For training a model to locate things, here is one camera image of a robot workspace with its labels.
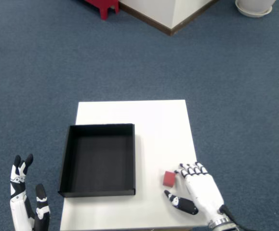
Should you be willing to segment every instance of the black box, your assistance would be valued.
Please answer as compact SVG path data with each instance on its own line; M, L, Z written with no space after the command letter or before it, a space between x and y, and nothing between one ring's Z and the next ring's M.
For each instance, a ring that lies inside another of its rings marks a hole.
M63 197L135 195L134 124L70 126L60 175Z

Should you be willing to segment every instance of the white tabletop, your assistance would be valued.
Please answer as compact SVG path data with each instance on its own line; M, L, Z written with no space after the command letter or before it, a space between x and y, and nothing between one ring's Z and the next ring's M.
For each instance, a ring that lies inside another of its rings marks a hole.
M173 188L162 185L166 170L196 161L185 101L79 103L76 125L117 123L135 124L136 195L65 198L60 230L204 225L200 212L192 216L174 208L163 193L188 198L179 176Z

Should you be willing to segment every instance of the red cube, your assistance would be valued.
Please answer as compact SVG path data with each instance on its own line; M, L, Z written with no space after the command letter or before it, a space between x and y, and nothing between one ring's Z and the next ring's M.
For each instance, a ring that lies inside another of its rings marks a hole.
M163 185L172 187L174 185L175 174L173 172L166 171L164 174Z

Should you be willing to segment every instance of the wooden baseboard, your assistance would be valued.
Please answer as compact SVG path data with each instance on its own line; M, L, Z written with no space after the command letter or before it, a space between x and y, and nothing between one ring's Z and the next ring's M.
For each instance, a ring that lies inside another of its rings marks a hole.
M187 17L185 20L183 20L181 23L176 25L174 28L169 28L167 26L164 26L163 24L155 21L154 19L138 12L137 10L134 10L133 8L119 2L119 8L125 11L126 13L129 13L130 15L134 16L135 18L138 18L139 20L149 24L150 26L155 27L156 29L160 30L161 32L172 36L174 35L177 31L181 30L183 27L185 27L187 24L189 24L191 21L193 21L196 17L201 15L203 12L205 12L210 6L215 4L219 0L212 0L208 2L206 5L198 9L196 12L194 12L192 15Z

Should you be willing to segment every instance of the white robotic hand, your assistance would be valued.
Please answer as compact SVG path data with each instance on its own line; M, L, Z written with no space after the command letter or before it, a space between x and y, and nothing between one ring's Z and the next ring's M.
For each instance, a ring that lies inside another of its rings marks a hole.
M220 208L224 207L224 200L207 169L198 162L192 165L180 164L180 167L181 169L175 173L181 174L184 178L192 201L172 195L165 190L173 206L192 215L197 214L199 210L204 214L207 225L214 231L238 231L236 224L225 213L220 212Z
M219 213L219 208L224 204L224 200L218 190L213 177L208 173L201 163L193 165L180 164L182 169L176 170L184 179L188 192L194 204L201 211L207 220L207 224L218 219L227 218Z
M25 161L21 161L20 156L17 155L11 170L10 207L15 231L47 231L49 226L50 211L43 185L36 186L37 216L33 213L26 195L25 178L32 162L32 154Z

